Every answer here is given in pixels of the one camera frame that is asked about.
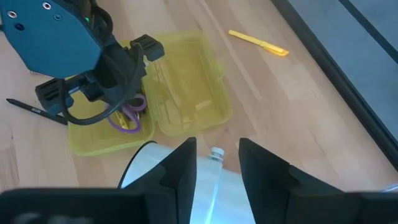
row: translucent yellow box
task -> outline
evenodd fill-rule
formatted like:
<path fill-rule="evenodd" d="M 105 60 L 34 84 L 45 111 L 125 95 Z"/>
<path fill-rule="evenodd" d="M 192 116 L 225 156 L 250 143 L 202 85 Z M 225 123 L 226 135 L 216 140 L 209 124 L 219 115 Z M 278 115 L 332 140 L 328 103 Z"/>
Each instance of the translucent yellow box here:
<path fill-rule="evenodd" d="M 167 34 L 156 37 L 165 56 L 150 63 L 142 79 L 148 100 L 147 113 L 138 134 L 123 134 L 106 120 L 90 126 L 69 124 L 72 151 L 81 156 L 96 156 L 152 139 L 157 123 L 165 134 L 195 134 L 225 123 L 232 115 L 223 71 L 206 38 L 200 32 Z M 73 95 L 70 111 L 87 118 L 104 110 L 103 102 L 90 103 L 82 93 Z"/>

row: yellow marker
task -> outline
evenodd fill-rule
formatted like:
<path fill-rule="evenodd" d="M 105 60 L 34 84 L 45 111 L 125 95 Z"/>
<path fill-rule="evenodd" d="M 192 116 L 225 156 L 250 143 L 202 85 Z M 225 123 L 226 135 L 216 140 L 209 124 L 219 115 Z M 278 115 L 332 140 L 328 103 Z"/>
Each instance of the yellow marker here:
<path fill-rule="evenodd" d="M 249 41 L 251 43 L 257 44 L 258 46 L 261 46 L 263 49 L 268 50 L 270 53 L 273 53 L 274 55 L 278 55 L 278 56 L 283 57 L 283 56 L 286 56 L 286 55 L 289 54 L 288 50 L 282 49 L 280 47 L 277 47 L 275 45 L 267 43 L 267 42 L 265 42 L 263 40 L 259 40 L 259 39 L 256 39 L 254 37 L 241 34 L 240 32 L 236 32 L 236 31 L 230 30 L 228 33 L 233 35 L 233 36 L 235 36 L 235 37 L 239 37 L 240 39 L 243 39 L 243 40 Z"/>
<path fill-rule="evenodd" d="M 128 122 L 126 121 L 126 117 L 118 111 L 116 111 L 115 113 L 116 113 L 116 117 L 119 120 L 120 126 L 124 129 L 129 129 L 129 125 L 128 125 Z"/>

